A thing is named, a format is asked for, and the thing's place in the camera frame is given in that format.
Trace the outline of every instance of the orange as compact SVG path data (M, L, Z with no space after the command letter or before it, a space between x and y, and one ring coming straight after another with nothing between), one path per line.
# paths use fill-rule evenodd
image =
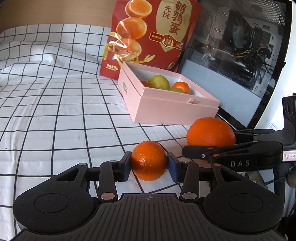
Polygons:
M190 87L185 82L182 82L182 81L176 82L174 83L172 88L177 88L177 89L183 90L185 94L190 94Z
M133 60L142 52L141 45L133 39L121 38L114 42L113 52L120 56L122 60Z
M139 39L145 35L146 31L147 25L140 18L125 18L116 27L116 32L122 38Z
M148 84L148 82L146 82L146 81L142 81L142 80L140 80L141 81L141 83L145 86L145 87L148 87L148 88L154 88L151 84Z
M217 118L201 118L189 128L187 135L189 146L230 146L235 144L235 135L231 127Z
M167 156L162 146L154 141L141 142L131 155L131 168L134 174L144 181L160 178L167 165Z
M125 11L129 17L145 18L152 12L152 5L146 0L131 0Z

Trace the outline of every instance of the white grid-patterned cloth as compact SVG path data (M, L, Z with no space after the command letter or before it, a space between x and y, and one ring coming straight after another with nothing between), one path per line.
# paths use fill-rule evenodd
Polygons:
M145 140L182 159L188 126L131 121L117 81L97 75L109 28L43 24L0 34L0 240L20 231L12 205L24 191L78 164L120 160ZM201 183L201 196L209 187ZM158 180L116 183L122 193L177 193ZM90 194L97 196L98 183Z

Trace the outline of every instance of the white label sticker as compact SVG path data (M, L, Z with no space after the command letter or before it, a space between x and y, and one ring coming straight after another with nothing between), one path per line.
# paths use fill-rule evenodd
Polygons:
M284 151L283 161L296 161L296 150Z

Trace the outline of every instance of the wooden surface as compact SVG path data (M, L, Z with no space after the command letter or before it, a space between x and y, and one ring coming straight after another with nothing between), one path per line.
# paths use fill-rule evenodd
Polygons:
M116 0L5 0L0 7L0 33L43 23L111 27Z

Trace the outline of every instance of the green fruit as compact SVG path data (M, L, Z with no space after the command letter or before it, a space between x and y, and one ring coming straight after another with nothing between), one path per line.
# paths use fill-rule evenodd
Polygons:
M162 75L155 75L150 78L148 84L152 85L156 89L168 90L170 88L170 83L168 79Z
M178 93L184 93L183 90L178 89L178 88L170 88L169 91L174 91L174 92L178 92Z

